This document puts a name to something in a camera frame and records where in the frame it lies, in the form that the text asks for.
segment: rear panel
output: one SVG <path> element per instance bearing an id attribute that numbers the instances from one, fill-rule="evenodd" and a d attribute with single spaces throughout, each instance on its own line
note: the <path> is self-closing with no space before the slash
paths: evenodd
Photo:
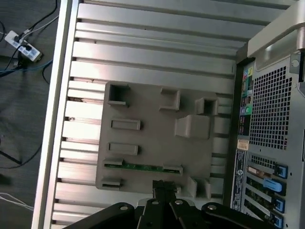
<path id="1" fill-rule="evenodd" d="M 292 54 L 260 71 L 254 62 L 244 68 L 231 207 L 276 228 L 303 228 L 300 60 Z"/>

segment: gray carpet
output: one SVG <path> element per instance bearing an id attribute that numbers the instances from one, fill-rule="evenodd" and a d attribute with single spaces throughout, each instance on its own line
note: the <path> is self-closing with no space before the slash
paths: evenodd
<path id="1" fill-rule="evenodd" d="M 14 4 L 9 0 L 2 0 L 0 1 L 0 20 L 7 32 L 13 30 L 20 33 L 50 12 L 54 5 L 53 0 L 15 0 Z M 33 64 L 32 67 L 52 59 L 56 28 L 57 21 L 27 39 L 44 54 L 39 63 Z M 0 69 L 6 66 L 9 61 L 8 56 L 12 53 L 13 48 L 2 41 Z M 44 82 L 41 71 L 18 72 L 0 78 L 0 150 L 22 161 L 27 160 L 42 141 L 49 85 Z M 50 73 L 51 66 L 45 71 L 48 80 Z M 40 153 L 23 167 L 0 168 L 0 174 L 5 176 L 5 184 L 0 184 L 0 192 L 10 193 L 34 206 L 39 162 Z M 13 162 L 0 156 L 0 167 L 14 165 Z M 31 211 L 3 200 L 0 200 L 0 206 L 1 228 L 27 229 L 31 227 Z"/>

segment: mesh grille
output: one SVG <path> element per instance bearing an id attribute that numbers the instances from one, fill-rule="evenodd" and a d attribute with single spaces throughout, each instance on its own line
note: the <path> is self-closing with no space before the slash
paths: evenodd
<path id="1" fill-rule="evenodd" d="M 286 150 L 292 78 L 286 67 L 254 81 L 250 143 Z"/>
<path id="2" fill-rule="evenodd" d="M 269 160 L 266 158 L 262 158 L 260 156 L 255 156 L 255 155 L 251 155 L 251 157 L 249 158 L 251 162 L 257 164 L 257 165 L 261 165 L 261 166 L 265 166 L 268 168 L 272 168 L 274 169 L 275 167 L 275 161 L 273 160 Z"/>

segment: blue cable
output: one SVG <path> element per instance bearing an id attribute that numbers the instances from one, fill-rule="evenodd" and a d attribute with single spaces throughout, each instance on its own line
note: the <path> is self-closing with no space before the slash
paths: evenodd
<path id="1" fill-rule="evenodd" d="M 18 70 L 2 70 L 0 71 L 0 73 L 7 73 L 7 72 L 17 72 L 17 71 L 35 71 L 37 69 L 40 69 L 40 68 L 43 68 L 44 66 L 48 65 L 48 64 L 51 64 L 53 62 L 53 59 L 50 60 L 49 62 L 41 65 L 41 66 L 38 66 L 38 67 L 35 67 L 35 68 L 28 68 L 28 69 L 18 69 Z"/>

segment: power strip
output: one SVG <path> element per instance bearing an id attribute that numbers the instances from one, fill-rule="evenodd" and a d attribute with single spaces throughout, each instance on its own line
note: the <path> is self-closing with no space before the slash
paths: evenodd
<path id="1" fill-rule="evenodd" d="M 19 42 L 14 41 L 14 38 L 18 36 L 17 33 L 15 33 L 14 31 L 10 31 L 6 37 L 4 38 L 9 44 L 11 44 L 15 49 L 17 49 L 20 45 L 28 45 L 31 47 L 31 50 L 26 50 L 25 47 L 21 46 L 18 50 L 25 55 L 26 57 L 28 57 L 31 61 L 36 62 L 38 61 L 41 56 L 42 53 L 37 50 L 34 46 L 32 46 L 30 43 L 28 43 L 25 40 L 20 40 Z"/>

